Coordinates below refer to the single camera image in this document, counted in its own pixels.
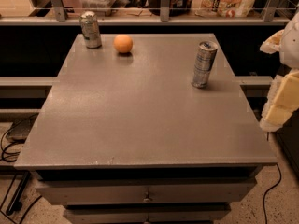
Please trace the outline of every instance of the can lid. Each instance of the can lid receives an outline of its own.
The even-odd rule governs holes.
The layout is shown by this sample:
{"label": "can lid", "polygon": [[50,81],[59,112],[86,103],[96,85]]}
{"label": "can lid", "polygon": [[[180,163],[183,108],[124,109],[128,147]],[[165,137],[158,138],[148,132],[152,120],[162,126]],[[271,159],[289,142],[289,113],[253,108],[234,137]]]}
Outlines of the can lid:
{"label": "can lid", "polygon": [[199,47],[204,50],[212,51],[218,48],[218,45],[213,41],[203,41],[199,44]]}
{"label": "can lid", "polygon": [[95,13],[93,11],[85,11],[82,15],[81,18],[87,19],[88,17],[94,17]]}

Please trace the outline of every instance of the metal post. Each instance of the metal post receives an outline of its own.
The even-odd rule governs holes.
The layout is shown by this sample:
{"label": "metal post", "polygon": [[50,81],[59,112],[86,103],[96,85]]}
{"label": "metal post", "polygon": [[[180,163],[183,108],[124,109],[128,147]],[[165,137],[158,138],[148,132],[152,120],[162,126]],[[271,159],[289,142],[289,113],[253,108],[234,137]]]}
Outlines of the metal post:
{"label": "metal post", "polygon": [[67,14],[64,10],[63,0],[50,0],[52,2],[57,21],[66,21]]}
{"label": "metal post", "polygon": [[161,21],[169,21],[169,4],[170,4],[170,0],[161,0],[161,5],[160,5]]}
{"label": "metal post", "polygon": [[262,12],[263,21],[272,21],[280,0],[268,0]]}

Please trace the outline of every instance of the table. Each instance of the table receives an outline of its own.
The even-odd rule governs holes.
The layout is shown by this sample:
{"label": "table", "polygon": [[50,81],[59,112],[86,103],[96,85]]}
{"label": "table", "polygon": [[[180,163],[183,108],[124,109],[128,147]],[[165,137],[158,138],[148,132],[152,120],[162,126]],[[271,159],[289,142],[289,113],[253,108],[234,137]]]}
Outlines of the table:
{"label": "table", "polygon": [[78,35],[15,167],[72,223],[221,218],[277,160],[219,47],[206,89],[192,86],[213,34],[130,35],[130,54]]}

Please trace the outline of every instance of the floor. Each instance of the floor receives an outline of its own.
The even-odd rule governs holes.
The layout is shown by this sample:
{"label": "floor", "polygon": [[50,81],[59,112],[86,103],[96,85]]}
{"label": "floor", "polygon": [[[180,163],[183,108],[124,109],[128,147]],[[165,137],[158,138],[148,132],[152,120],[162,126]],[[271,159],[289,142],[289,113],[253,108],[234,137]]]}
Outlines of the floor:
{"label": "floor", "polygon": [[[0,132],[3,132],[9,124],[0,123]],[[291,224],[299,223],[299,180],[295,176],[291,166],[286,160],[276,137],[270,133],[269,145],[278,157],[278,166],[281,170],[282,178],[280,183],[270,190],[265,198],[265,208],[269,224]],[[0,202],[5,199],[5,195],[11,183],[13,175],[0,174]],[[1,211],[6,212],[9,200],[20,182],[18,175],[12,186],[7,200],[3,203]],[[276,166],[264,167],[257,175],[257,185],[249,194],[238,203],[231,203],[232,211],[222,220],[217,220],[214,224],[261,224],[265,223],[263,212],[263,196],[265,192],[279,181],[279,171]],[[26,189],[21,196],[22,209],[8,216],[11,220],[0,214],[1,224],[18,223],[31,203],[39,197],[35,191],[35,180],[30,179]],[[63,217],[64,208],[52,206],[44,198],[41,198],[29,210],[22,224],[69,224]]]}

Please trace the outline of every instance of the drawer knob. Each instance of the drawer knob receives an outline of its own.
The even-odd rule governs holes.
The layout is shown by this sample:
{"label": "drawer knob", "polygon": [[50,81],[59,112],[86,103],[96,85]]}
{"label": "drawer knob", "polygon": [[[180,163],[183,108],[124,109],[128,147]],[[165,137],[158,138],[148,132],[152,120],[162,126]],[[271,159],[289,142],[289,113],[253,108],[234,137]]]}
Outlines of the drawer knob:
{"label": "drawer knob", "polygon": [[143,203],[150,203],[151,201],[152,199],[150,198],[150,194],[146,192],[145,198],[143,199]]}

